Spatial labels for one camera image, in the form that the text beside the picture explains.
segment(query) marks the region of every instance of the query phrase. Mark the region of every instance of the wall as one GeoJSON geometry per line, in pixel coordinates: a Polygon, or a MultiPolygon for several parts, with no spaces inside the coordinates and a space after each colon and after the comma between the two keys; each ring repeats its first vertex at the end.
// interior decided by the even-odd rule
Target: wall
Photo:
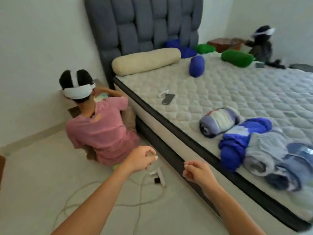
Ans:
{"type": "MultiPolygon", "coordinates": [[[[232,1],[204,0],[200,43],[224,35],[232,1]]],[[[82,0],[0,0],[0,29],[1,147],[68,119],[64,70],[104,75],[82,0]]]]}
{"type": "Polygon", "coordinates": [[[224,37],[233,0],[204,0],[199,43],[224,37]]]}
{"type": "Polygon", "coordinates": [[[249,38],[262,25],[276,27],[273,59],[313,64],[313,0],[234,0],[228,37],[249,38]]]}

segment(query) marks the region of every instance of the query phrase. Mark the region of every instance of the green pillow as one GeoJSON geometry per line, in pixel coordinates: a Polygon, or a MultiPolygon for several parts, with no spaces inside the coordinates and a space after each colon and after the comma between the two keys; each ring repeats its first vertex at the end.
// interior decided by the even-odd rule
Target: green pillow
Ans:
{"type": "Polygon", "coordinates": [[[216,51],[216,48],[214,46],[208,45],[207,43],[202,43],[202,44],[198,44],[195,47],[195,50],[199,53],[199,54],[207,54],[207,53],[211,53],[216,51]]]}
{"type": "Polygon", "coordinates": [[[234,64],[237,67],[248,67],[253,61],[254,56],[236,50],[226,50],[221,55],[221,60],[234,64]]]}

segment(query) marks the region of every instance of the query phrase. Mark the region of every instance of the bed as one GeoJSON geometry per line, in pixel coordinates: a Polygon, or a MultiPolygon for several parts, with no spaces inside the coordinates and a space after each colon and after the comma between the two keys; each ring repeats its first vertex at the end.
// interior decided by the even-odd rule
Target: bed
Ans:
{"type": "MultiPolygon", "coordinates": [[[[84,4],[109,86],[129,95],[138,131],[180,175],[185,160],[205,160],[219,183],[268,234],[294,234],[311,227],[311,211],[294,205],[285,192],[271,189],[243,168],[237,173],[224,171],[217,147],[221,138],[205,138],[198,121],[204,113],[228,105],[244,118],[270,118],[291,138],[311,142],[312,75],[253,65],[240,69],[212,53],[203,55],[207,70],[198,79],[188,74],[190,59],[116,77],[111,63],[121,55],[162,48],[167,39],[197,45],[203,0],[84,0],[84,4]],[[176,94],[169,106],[157,97],[163,89],[176,94]]],[[[190,185],[216,211],[200,188],[190,185]]]]}

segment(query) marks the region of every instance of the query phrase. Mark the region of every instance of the gray tufted headboard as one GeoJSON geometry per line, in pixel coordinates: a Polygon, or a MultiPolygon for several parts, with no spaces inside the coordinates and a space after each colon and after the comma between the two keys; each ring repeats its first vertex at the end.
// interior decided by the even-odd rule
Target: gray tufted headboard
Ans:
{"type": "Polygon", "coordinates": [[[162,48],[167,39],[198,44],[203,0],[84,0],[110,88],[111,63],[121,55],[162,48]]]}

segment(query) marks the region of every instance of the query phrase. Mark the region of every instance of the rolled blanket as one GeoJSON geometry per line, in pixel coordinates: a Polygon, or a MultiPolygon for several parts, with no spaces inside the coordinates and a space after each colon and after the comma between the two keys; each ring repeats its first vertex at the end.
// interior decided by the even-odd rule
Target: rolled blanket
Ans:
{"type": "Polygon", "coordinates": [[[313,177],[313,145],[302,145],[296,154],[287,154],[265,179],[276,189],[299,191],[313,177]]]}
{"type": "Polygon", "coordinates": [[[207,113],[199,122],[201,133],[213,138],[224,133],[240,121],[236,110],[230,107],[218,108],[207,113]]]}
{"type": "Polygon", "coordinates": [[[243,162],[246,148],[252,133],[266,133],[272,129],[272,123],[265,118],[252,118],[234,126],[223,134],[218,147],[221,149],[221,164],[230,171],[235,171],[243,162]]]}
{"type": "Polygon", "coordinates": [[[288,138],[280,128],[273,128],[263,134],[251,134],[246,149],[244,167],[257,176],[267,176],[275,171],[275,164],[288,153],[288,138]]]}

